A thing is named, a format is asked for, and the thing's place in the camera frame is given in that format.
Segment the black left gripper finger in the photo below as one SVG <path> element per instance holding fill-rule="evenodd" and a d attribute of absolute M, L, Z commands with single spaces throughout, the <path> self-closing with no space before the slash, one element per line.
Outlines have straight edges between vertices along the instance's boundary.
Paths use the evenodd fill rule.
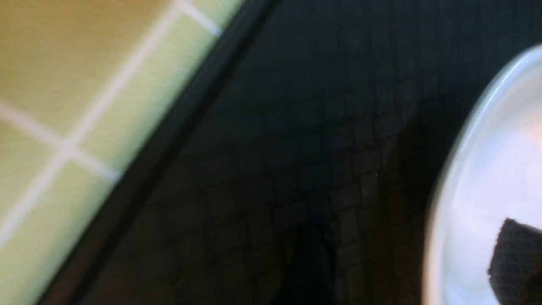
<path fill-rule="evenodd" d="M 488 269 L 500 305 L 542 303 L 542 232 L 513 219 L 500 228 Z"/>

